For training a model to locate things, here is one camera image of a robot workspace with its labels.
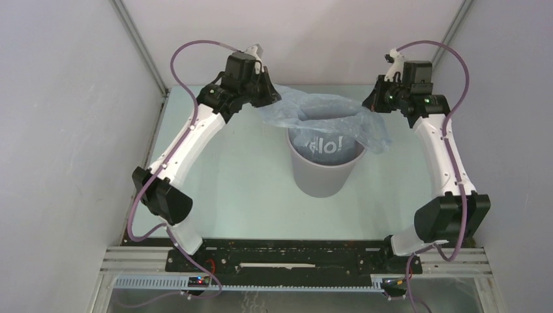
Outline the light blue plastic trash bag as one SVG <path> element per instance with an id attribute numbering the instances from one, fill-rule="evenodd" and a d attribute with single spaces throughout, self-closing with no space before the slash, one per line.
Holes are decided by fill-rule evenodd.
<path id="1" fill-rule="evenodd" d="M 358 150 L 380 154 L 391 145 L 383 117 L 357 100 L 277 86 L 281 100 L 260 108 L 264 123 L 284 128 L 293 150 L 313 163 L 337 166 Z"/>

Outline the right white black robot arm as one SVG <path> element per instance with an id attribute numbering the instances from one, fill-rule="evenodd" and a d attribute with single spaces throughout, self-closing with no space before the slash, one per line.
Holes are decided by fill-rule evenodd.
<path id="1" fill-rule="evenodd" d="M 405 256 L 436 245 L 459 245 L 474 236 L 490 210 L 490 198 L 478 193 L 460 159 L 445 96 L 432 92 L 432 63 L 387 57 L 390 68 L 378 76 L 363 106 L 376 113 L 399 111 L 423 148 L 433 199 L 419 208 L 413 224 L 386 238 L 379 255 L 383 270 L 395 273 Z"/>

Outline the grey round trash bin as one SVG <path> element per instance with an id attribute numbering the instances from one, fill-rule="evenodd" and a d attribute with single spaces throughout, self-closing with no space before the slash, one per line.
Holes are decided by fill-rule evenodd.
<path id="1" fill-rule="evenodd" d="M 356 106 L 340 105 L 305 109 L 298 124 L 286 130 L 293 178 L 305 194 L 335 195 L 364 157 L 365 147 L 346 134 L 360 112 Z"/>

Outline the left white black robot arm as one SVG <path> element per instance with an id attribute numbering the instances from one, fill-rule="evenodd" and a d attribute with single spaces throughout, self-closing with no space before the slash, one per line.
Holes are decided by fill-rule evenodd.
<path id="1" fill-rule="evenodd" d="M 183 249 L 181 263 L 189 271 L 203 269 L 206 254 L 199 249 L 203 239 L 190 217 L 193 201 L 177 186 L 208 142 L 245 104 L 261 108 L 281 99 L 261 56 L 258 44 L 233 52 L 224 71 L 194 98 L 194 110 L 168 148 L 148 168 L 137 167 L 132 173 L 138 198 Z"/>

